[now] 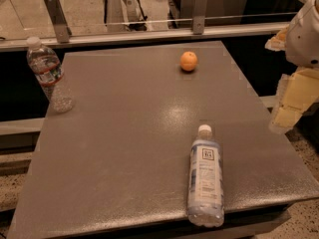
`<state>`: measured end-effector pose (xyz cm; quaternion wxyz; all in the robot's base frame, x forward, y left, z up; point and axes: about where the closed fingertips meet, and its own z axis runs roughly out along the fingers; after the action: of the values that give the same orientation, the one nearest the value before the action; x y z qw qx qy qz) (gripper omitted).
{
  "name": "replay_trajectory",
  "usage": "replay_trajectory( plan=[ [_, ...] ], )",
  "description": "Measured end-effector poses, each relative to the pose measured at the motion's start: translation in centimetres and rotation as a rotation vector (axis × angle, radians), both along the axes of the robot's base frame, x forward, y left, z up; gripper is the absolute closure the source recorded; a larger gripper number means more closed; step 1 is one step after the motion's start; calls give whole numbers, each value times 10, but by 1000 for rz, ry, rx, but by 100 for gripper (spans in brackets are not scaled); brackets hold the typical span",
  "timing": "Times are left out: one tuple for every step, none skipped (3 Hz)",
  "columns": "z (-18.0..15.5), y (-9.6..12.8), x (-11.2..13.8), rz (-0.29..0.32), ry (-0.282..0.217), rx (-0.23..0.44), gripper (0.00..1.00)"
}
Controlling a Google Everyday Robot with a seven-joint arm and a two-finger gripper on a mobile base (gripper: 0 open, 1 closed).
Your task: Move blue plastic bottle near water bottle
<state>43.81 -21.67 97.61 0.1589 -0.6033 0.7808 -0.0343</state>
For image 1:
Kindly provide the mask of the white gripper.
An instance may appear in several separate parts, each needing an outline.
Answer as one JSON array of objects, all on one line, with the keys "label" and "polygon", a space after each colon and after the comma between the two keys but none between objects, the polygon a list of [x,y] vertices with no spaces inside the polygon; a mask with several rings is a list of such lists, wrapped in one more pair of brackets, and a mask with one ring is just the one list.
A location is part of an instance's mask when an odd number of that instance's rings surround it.
[{"label": "white gripper", "polygon": [[281,76],[271,112],[269,129],[284,134],[292,130],[319,99],[318,0],[307,0],[289,27],[271,37],[265,48],[275,52],[285,51],[287,61],[299,66],[291,76]]}]

